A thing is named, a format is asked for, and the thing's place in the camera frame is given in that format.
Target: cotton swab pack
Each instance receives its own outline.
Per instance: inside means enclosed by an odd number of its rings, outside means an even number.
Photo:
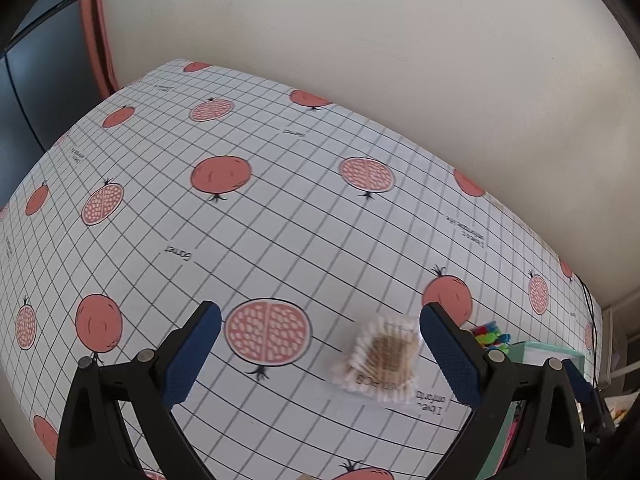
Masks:
[[[378,316],[362,327],[352,353],[335,365],[334,383],[375,400],[410,402],[420,341],[417,319]]]

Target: pomegranate stem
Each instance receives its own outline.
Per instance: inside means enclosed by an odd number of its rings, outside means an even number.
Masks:
[[[357,462],[352,462],[351,460],[347,460],[347,462],[340,464],[340,467],[343,467],[347,470],[347,472],[355,471],[356,466],[361,463],[362,460],[358,460]]]
[[[247,375],[255,375],[255,379],[260,382],[263,379],[268,379],[267,367],[264,365],[258,365],[253,372],[247,372]]]

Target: pink object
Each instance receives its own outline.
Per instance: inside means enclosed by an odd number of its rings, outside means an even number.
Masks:
[[[226,99],[209,99],[205,103],[200,103],[196,106],[189,117],[193,121],[203,122],[210,121],[212,119],[219,119],[227,115],[234,109],[234,104]]]
[[[363,156],[346,158],[340,163],[338,171],[347,184],[364,191],[363,196],[367,198],[372,198],[371,193],[389,191],[395,184],[391,169],[373,158]]]
[[[116,303],[102,294],[84,298],[76,312],[76,333],[89,350],[113,350],[122,336],[122,314]]]
[[[82,221],[86,225],[96,225],[116,211],[124,198],[124,188],[120,184],[110,184],[105,181],[98,191],[95,191],[82,208]]]
[[[486,193],[478,184],[469,177],[466,177],[461,171],[453,170],[453,178],[460,186],[460,189],[469,196],[482,196]]]
[[[139,83],[140,81],[142,81],[145,78],[145,76],[141,75],[138,79],[134,79],[131,83],[129,83],[127,86],[133,86],[136,83]]]
[[[28,350],[33,346],[38,329],[36,313],[33,307],[27,304],[27,300],[24,298],[24,305],[20,307],[18,315],[15,317],[15,340],[23,350]]]
[[[507,454],[507,450],[509,449],[509,444],[511,444],[511,441],[515,436],[517,429],[518,429],[518,421],[514,420],[509,427],[509,434],[507,435],[507,440],[504,442],[504,447],[502,448],[502,453],[500,454],[500,460],[498,460],[498,465],[495,468],[494,474],[496,474],[498,472],[498,469],[500,469],[500,466],[502,465],[502,461],[504,460],[504,457]]]
[[[311,323],[298,306],[274,298],[249,300],[231,311],[225,339],[242,360],[258,365],[252,373],[266,377],[266,367],[291,364],[311,343]]]
[[[47,184],[43,182],[42,186],[31,193],[31,196],[27,200],[27,206],[24,208],[24,214],[27,216],[36,214],[38,211],[40,211],[40,208],[45,203],[48,196],[49,186],[47,186]]]
[[[42,445],[55,460],[58,450],[58,432],[42,416],[33,416],[33,429]]]
[[[559,260],[560,260],[560,269],[562,270],[562,273],[566,277],[571,279],[574,275],[574,272],[571,270],[571,267],[569,267],[569,265],[567,265],[567,262],[564,261],[562,258],[559,258]]]
[[[544,278],[538,274],[530,272],[529,280],[529,301],[533,311],[542,316],[549,304],[549,289]]]
[[[434,268],[437,277],[430,281],[422,294],[422,305],[437,302],[453,322],[461,326],[471,317],[473,299],[466,283],[455,276],[444,274],[443,268]]]
[[[198,163],[191,172],[191,185],[212,200],[225,200],[220,195],[241,188],[251,178],[251,165],[238,156],[211,156]]]
[[[584,345],[587,350],[593,350],[593,325],[589,321],[584,326]]]
[[[65,139],[68,137],[68,135],[69,135],[69,130],[67,130],[65,133],[63,133],[60,136],[60,138],[56,142],[53,143],[53,145],[54,146],[59,146],[60,144],[62,144],[65,141]]]
[[[129,119],[135,111],[136,109],[133,106],[123,106],[120,110],[116,110],[109,114],[102,123],[102,126],[105,128],[118,126],[118,124],[122,124],[124,121]]]
[[[151,480],[166,480],[164,475],[157,471],[151,471],[151,469],[143,469],[143,471],[145,472],[146,477],[151,478]]]
[[[317,95],[310,94],[309,92],[305,92],[304,90],[294,90],[289,95],[291,101],[300,106],[306,106],[311,108],[312,110],[316,110],[316,108],[321,106],[327,106],[333,104],[331,101],[323,97],[318,97]]]
[[[192,63],[189,63],[188,65],[186,65],[182,71],[183,72],[197,72],[198,70],[202,70],[204,68],[208,68],[211,65],[209,63],[202,63],[200,61],[193,61]]]
[[[394,476],[386,469],[363,467],[342,473],[334,480],[394,480]]]

